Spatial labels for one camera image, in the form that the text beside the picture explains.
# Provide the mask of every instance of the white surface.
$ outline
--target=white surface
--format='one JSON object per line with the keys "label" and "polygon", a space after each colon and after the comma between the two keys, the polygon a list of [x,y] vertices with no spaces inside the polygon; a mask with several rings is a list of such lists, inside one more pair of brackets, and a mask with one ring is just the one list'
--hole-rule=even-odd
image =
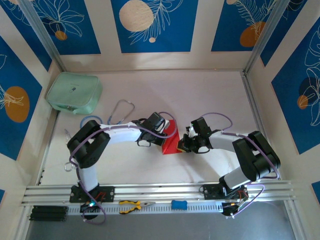
{"label": "white surface", "polygon": [[319,17],[319,0],[308,0],[266,68],[259,60],[249,75],[266,133],[281,161],[281,172],[286,179],[299,183],[296,191],[315,239],[320,236],[320,205],[311,183],[320,180],[320,145],[299,155],[271,81]]}
{"label": "white surface", "polygon": [[79,176],[84,185],[84,189],[88,192],[98,186],[97,164],[91,167],[79,168]]}
{"label": "white surface", "polygon": [[199,0],[190,52],[122,54],[110,0],[85,0],[101,54],[61,56],[69,72],[243,69],[250,51],[211,52],[224,0]]}
{"label": "white surface", "polygon": [[223,135],[221,131],[213,133],[209,138],[210,144],[214,149],[225,149],[231,152],[235,152],[232,143],[238,139],[240,139],[240,137]]}
{"label": "white surface", "polygon": [[[126,99],[135,104],[127,122],[147,118],[153,112],[167,111],[176,117],[180,136],[191,121],[207,112],[230,116],[234,121],[230,129],[232,132],[247,133],[256,129],[239,72],[154,70],[109,72],[97,76],[102,82],[103,92],[93,114],[105,121],[117,101]],[[121,119],[125,113],[119,111],[112,120]],[[83,117],[60,113],[42,185],[72,185],[77,182],[74,170],[64,170],[70,156],[64,129],[73,136],[79,130]],[[209,115],[205,119],[212,130],[229,124],[221,116]],[[156,145],[146,148],[138,147],[135,142],[124,142],[106,147],[97,162],[97,172],[101,184],[188,183],[218,181],[220,176],[238,166],[235,154],[222,150],[198,155],[163,155]]]}
{"label": "white surface", "polygon": [[[104,125],[101,124],[101,128],[109,128],[112,125]],[[132,122],[128,122],[127,124],[120,124],[119,126],[137,126]],[[135,142],[141,135],[141,131],[139,129],[134,128],[120,128],[120,129],[111,129],[106,131],[109,134],[110,141],[108,145],[117,144],[122,142]]]}
{"label": "white surface", "polygon": [[12,234],[17,229],[19,213],[21,212],[19,206],[26,186],[32,184],[31,179],[39,170],[38,167],[42,160],[42,143],[51,113],[51,107],[44,97],[48,84],[58,74],[58,70],[54,64],[52,64],[49,72],[45,70],[1,7],[0,22],[0,36],[42,85],[42,92],[33,112],[17,161],[0,154],[0,189],[5,190],[5,196],[0,207],[0,238],[4,240],[11,239]]}

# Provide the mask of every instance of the robotic arm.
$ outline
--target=robotic arm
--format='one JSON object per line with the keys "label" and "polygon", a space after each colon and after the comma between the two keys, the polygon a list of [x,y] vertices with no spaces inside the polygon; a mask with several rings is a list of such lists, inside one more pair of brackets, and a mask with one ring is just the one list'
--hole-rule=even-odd
{"label": "robotic arm", "polygon": [[[149,118],[141,118],[122,125],[100,125],[94,120],[87,122],[67,144],[78,166],[78,179],[82,183],[71,188],[70,202],[86,203],[89,200],[88,193],[95,199],[98,199],[101,193],[104,195],[109,193],[110,198],[105,199],[103,196],[100,202],[113,202],[114,187],[99,186],[97,179],[96,162],[106,146],[127,141],[137,142],[140,146],[139,142],[142,140],[147,141],[149,145],[162,146],[165,138],[170,137],[163,133],[168,125],[169,121],[157,112]],[[234,199],[237,191],[245,189],[244,184],[257,181],[273,171],[271,165],[261,153],[257,152],[254,145],[260,148],[275,168],[280,167],[278,156],[259,131],[245,134],[249,141],[237,135],[227,135],[221,130],[211,131],[205,119],[200,117],[186,127],[186,132],[187,134],[184,134],[178,142],[178,149],[196,154],[207,153],[211,149],[224,149],[236,153],[240,164],[240,167],[222,176],[218,184],[203,185],[206,200]],[[200,151],[202,147],[206,147],[208,151]]]}
{"label": "robotic arm", "polygon": [[88,121],[68,142],[67,147],[72,153],[82,141],[84,141],[92,133],[104,129],[110,130],[101,131],[96,134],[93,141],[87,141],[74,154],[74,159],[78,165],[78,174],[85,190],[92,191],[99,183],[97,179],[96,162],[107,145],[117,144],[121,142],[137,142],[140,146],[141,141],[147,141],[150,145],[155,144],[162,146],[166,139],[156,137],[151,133],[134,127],[141,127],[149,130],[159,136],[165,137],[167,134],[163,130],[167,128],[169,121],[165,120],[159,113],[154,112],[148,119],[141,118],[127,124],[120,125],[104,125],[98,124],[96,121]]}
{"label": "robotic arm", "polygon": [[[208,151],[224,149],[236,154],[240,167],[219,179],[219,183],[226,189],[226,194],[243,184],[257,181],[273,171],[263,155],[257,153],[257,149],[247,139],[236,135],[226,135],[221,130],[211,131],[203,117],[192,121],[190,126],[186,127],[186,132],[187,134],[184,134],[178,142],[177,148],[181,151],[200,154],[203,152],[199,152],[199,149],[206,147]],[[280,167],[278,156],[261,132],[254,131],[244,135],[264,152],[277,169]]]}

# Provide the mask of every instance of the yellow-handled pliers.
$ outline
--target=yellow-handled pliers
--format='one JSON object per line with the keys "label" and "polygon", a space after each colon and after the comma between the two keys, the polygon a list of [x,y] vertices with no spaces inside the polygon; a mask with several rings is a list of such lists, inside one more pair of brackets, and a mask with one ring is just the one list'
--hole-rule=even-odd
{"label": "yellow-handled pliers", "polygon": [[131,209],[127,210],[127,211],[120,211],[120,214],[129,214],[131,212],[133,212],[134,210],[141,210],[141,208],[155,204],[156,202],[154,201],[145,201],[145,202],[140,202],[140,201],[128,201],[128,200],[124,200],[124,201],[119,201],[119,204],[133,204],[135,205],[134,207],[132,207]]}

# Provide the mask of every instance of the beige circle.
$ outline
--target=beige circle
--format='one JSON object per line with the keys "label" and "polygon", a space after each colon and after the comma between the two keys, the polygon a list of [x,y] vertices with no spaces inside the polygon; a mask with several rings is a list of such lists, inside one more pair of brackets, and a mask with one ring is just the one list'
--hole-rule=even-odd
{"label": "beige circle", "polygon": [[18,2],[17,2],[17,0],[8,0],[9,2],[11,2],[11,3],[13,3],[13,4],[16,4],[16,5],[18,5]]}
{"label": "beige circle", "polygon": [[226,0],[226,3],[229,5],[235,4],[236,2],[238,2],[238,0]]}
{"label": "beige circle", "polygon": [[131,32],[146,30],[154,22],[151,8],[141,0],[126,2],[119,11],[119,17],[123,27]]}
{"label": "beige circle", "polygon": [[149,42],[153,44],[153,43],[156,42],[156,39],[155,39],[154,37],[150,37],[150,38],[149,38]]}

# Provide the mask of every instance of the metal bar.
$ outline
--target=metal bar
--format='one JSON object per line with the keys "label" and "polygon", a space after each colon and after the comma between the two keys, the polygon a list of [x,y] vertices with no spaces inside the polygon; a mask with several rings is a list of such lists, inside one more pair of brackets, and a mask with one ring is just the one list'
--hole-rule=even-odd
{"label": "metal bar", "polygon": [[14,240],[21,240],[26,239],[28,228],[30,225],[29,215],[31,213],[32,207],[31,206],[22,206],[21,207],[21,214],[20,214],[20,221],[16,228],[16,232],[12,239]]}
{"label": "metal bar", "polygon": [[276,1],[274,9],[272,10],[268,20],[266,21],[265,27],[260,34],[260,37],[256,41],[253,47],[252,54],[244,68],[245,73],[249,73],[256,60],[260,57],[266,44],[268,43],[272,33],[274,32],[278,22],[280,21],[282,14],[288,7],[291,0],[274,0]]}
{"label": "metal bar", "polygon": [[42,43],[43,47],[45,48],[51,59],[55,61],[60,71],[66,72],[67,68],[64,65],[62,59],[60,58],[59,51],[57,50],[49,33],[43,25],[39,15],[34,9],[32,2],[29,0],[17,0],[17,2],[22,13],[28,20],[30,26],[32,27],[33,31],[35,32],[36,36]]}
{"label": "metal bar", "polygon": [[[264,180],[260,183],[265,185],[265,190],[261,194],[261,197],[258,198],[258,201],[296,199],[293,185],[290,181]],[[170,203],[172,200],[183,199],[190,203],[206,203],[208,200],[205,200],[204,195],[199,191],[199,188],[203,184],[214,184],[214,182],[115,184],[113,185],[115,187],[114,204],[125,199],[157,203]],[[258,194],[260,190],[259,186],[250,185],[248,187],[250,199]],[[71,185],[28,186],[22,200],[22,205],[72,205],[72,203],[69,203],[70,193]],[[219,199],[211,200],[211,202],[234,202],[234,200]]]}
{"label": "metal bar", "polygon": [[249,79],[248,79],[248,75],[245,74],[244,72],[242,72],[241,73],[241,78],[242,78],[242,82],[243,82],[243,85],[244,85],[246,96],[248,98],[249,105],[250,105],[250,108],[251,108],[251,111],[252,111],[252,114],[253,114],[255,125],[256,125],[257,129],[264,136],[267,137],[266,130],[264,128],[264,124],[263,124],[262,119],[260,117],[259,107],[257,105],[255,96],[254,96],[253,91],[252,91],[252,87],[251,87]]}
{"label": "metal bar", "polygon": [[52,142],[52,139],[53,139],[53,136],[54,136],[54,131],[55,131],[56,126],[57,126],[59,115],[60,115],[60,111],[57,111],[56,114],[55,114],[55,119],[54,119],[53,125],[52,125],[52,130],[50,132],[50,137],[49,137],[48,143],[47,143],[47,145],[45,147],[45,150],[44,150],[44,154],[43,154],[43,158],[42,158],[42,161],[41,161],[41,164],[40,164],[39,172],[38,172],[38,175],[36,177],[36,182],[35,182],[36,185],[41,184],[41,178],[42,178],[43,172],[45,170],[44,166],[45,166],[46,161],[47,161],[50,145],[51,145],[51,142]]}

